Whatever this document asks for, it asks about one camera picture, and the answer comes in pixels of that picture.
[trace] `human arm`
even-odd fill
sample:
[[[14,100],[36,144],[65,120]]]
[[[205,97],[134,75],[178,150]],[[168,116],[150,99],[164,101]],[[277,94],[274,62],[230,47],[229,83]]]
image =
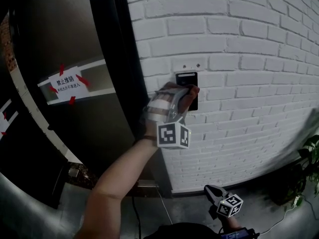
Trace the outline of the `human arm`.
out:
[[[155,135],[149,124],[146,135]],[[121,201],[134,186],[147,161],[158,148],[148,139],[138,141],[119,157],[100,177],[89,196],[84,222],[77,239],[118,239]]]

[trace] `black door frame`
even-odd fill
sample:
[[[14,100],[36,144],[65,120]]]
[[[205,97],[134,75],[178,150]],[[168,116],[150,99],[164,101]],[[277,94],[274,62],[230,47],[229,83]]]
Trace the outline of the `black door frame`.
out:
[[[29,65],[23,55],[25,44],[20,41],[18,20],[15,18],[15,6],[18,8],[22,4],[23,1],[15,0],[15,3],[10,7],[10,25],[16,60],[22,69],[21,71],[26,71]],[[140,119],[149,98],[134,37],[128,1],[90,0],[90,4],[102,52],[116,94],[133,136],[135,139],[139,139],[144,133]],[[55,129],[54,115],[51,114],[37,82],[30,74],[22,73],[22,75],[37,106],[50,126]],[[79,150],[76,147],[73,148],[73,144],[68,144],[68,138],[61,139],[67,146],[72,146],[72,150]],[[163,195],[170,197],[170,179],[160,149],[150,160],[150,169]]]

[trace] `white cable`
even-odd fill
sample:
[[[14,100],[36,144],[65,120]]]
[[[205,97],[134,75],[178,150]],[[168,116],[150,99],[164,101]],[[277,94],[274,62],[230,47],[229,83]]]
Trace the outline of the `white cable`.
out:
[[[274,224],[274,225],[273,225],[271,228],[269,228],[267,231],[265,231],[265,232],[263,232],[263,233],[260,233],[260,235],[264,235],[264,234],[268,233],[272,228],[274,228],[276,225],[278,225],[281,221],[284,220],[284,218],[285,218],[287,212],[292,211],[295,207],[296,207],[296,206],[292,207],[292,208],[289,209],[289,210],[286,210],[284,217],[283,217],[280,221],[278,221],[276,224]]]
[[[168,211],[167,211],[167,209],[166,209],[166,206],[165,206],[165,204],[164,204],[163,198],[161,197],[161,194],[160,194],[160,192],[159,192],[159,190],[158,190],[157,187],[156,187],[156,190],[158,191],[158,194],[159,194],[159,197],[160,197],[160,199],[161,199],[161,202],[163,203],[163,206],[164,206],[165,211],[166,211],[166,213],[167,213],[167,216],[168,216],[168,218],[169,218],[170,224],[173,225],[173,222],[171,221],[170,216],[169,216],[169,214],[168,214]]]

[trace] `door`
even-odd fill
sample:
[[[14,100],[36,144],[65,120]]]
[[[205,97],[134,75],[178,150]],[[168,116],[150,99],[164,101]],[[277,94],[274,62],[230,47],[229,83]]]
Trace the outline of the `door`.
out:
[[[0,172],[30,196],[57,208],[67,176],[67,159],[24,106],[1,47],[0,93]]]

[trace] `wall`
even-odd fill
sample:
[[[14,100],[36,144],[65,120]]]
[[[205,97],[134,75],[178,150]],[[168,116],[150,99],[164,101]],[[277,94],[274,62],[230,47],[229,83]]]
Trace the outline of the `wall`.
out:
[[[282,149],[319,104],[319,0],[128,1],[148,91],[198,72],[191,149],[163,150],[173,192],[236,184],[297,157]]]

